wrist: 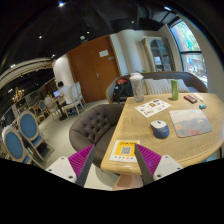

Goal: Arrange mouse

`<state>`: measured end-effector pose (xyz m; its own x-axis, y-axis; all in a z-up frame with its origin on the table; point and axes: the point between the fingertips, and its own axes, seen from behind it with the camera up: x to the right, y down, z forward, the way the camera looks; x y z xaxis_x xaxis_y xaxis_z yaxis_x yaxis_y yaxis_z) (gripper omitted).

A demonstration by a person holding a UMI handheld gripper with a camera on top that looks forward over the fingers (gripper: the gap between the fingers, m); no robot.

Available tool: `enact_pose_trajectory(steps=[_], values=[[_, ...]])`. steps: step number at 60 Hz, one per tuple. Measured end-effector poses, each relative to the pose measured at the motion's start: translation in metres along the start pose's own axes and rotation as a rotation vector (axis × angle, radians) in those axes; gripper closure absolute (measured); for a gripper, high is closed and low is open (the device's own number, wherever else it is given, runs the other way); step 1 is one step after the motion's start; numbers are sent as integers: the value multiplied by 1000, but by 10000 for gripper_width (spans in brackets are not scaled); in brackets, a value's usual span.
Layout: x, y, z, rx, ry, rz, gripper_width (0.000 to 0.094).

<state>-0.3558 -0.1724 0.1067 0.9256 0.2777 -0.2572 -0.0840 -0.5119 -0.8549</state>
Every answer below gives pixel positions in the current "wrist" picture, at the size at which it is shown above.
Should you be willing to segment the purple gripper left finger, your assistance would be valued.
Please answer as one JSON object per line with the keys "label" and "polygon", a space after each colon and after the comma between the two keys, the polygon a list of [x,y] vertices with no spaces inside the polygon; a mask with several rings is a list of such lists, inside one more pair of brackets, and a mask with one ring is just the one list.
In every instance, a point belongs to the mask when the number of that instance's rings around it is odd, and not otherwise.
{"label": "purple gripper left finger", "polygon": [[68,160],[77,177],[75,181],[76,185],[80,187],[85,185],[94,156],[94,145],[90,145],[68,157]]}

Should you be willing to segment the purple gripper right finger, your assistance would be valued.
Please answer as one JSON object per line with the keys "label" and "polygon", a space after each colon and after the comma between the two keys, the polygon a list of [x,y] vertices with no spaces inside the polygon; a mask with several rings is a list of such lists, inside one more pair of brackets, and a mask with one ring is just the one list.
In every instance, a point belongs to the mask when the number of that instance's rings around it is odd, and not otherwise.
{"label": "purple gripper right finger", "polygon": [[152,183],[153,175],[162,156],[139,144],[135,145],[135,156],[141,170],[143,183],[145,185]]}

